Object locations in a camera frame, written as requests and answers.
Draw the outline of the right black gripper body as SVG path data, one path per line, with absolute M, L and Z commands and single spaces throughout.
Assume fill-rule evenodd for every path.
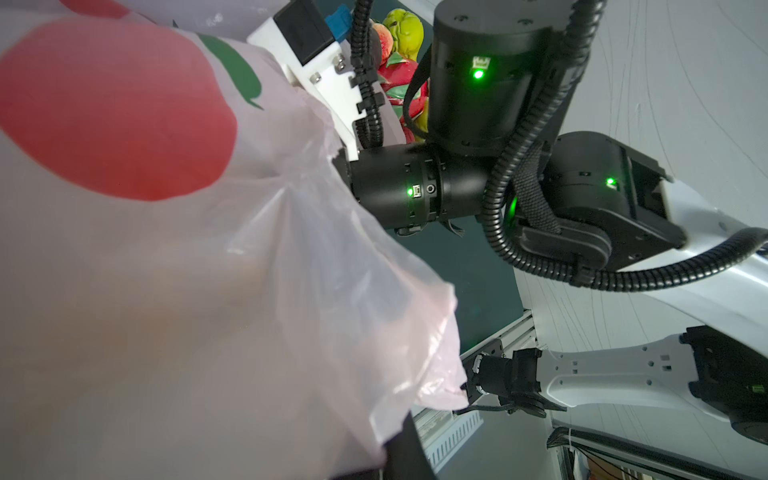
M 385 229 L 408 236 L 441 215 L 441 165 L 430 145 L 366 149 L 356 160 L 340 150 L 332 165 L 358 203 Z

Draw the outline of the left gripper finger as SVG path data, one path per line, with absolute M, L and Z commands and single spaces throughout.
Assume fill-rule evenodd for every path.
M 387 461 L 383 469 L 386 480 L 436 480 L 421 445 L 420 437 L 411 413 L 404 422 L 402 431 L 386 444 Z

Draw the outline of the pink plastic bag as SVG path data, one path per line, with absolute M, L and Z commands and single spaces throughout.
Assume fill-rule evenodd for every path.
M 466 405 L 453 286 L 246 42 L 288 3 L 2 3 L 3 478 L 384 479 Z

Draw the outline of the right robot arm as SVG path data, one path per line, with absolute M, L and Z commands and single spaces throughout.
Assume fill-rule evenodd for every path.
M 476 410 L 544 417 L 590 404 L 692 410 L 767 440 L 767 232 L 709 207 L 647 155 L 561 126 L 602 1 L 443 1 L 404 95 L 429 91 L 417 142 L 366 143 L 346 173 L 402 236 L 475 216 L 515 269 L 600 292 L 654 294 L 698 325 L 627 348 L 481 350 Z

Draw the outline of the red dragon fruit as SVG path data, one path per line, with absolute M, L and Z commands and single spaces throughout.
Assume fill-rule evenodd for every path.
M 396 114 L 407 144 L 423 143 L 406 125 L 403 117 L 404 99 L 409 84 L 416 72 L 418 62 L 402 57 L 393 51 L 382 60 L 378 69 L 379 83 Z M 429 84 L 424 83 L 409 104 L 409 115 L 419 130 L 428 130 Z

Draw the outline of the peach with leaf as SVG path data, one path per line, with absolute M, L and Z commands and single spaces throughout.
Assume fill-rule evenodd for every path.
M 394 38 L 390 30 L 381 23 L 373 23 L 373 30 L 378 35 L 381 53 L 377 56 L 379 65 L 385 65 L 394 50 Z

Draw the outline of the green fruit at back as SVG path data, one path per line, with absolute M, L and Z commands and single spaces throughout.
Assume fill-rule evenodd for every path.
M 393 37 L 393 48 L 403 58 L 416 61 L 424 41 L 424 27 L 417 15 L 405 10 L 391 10 L 383 25 Z

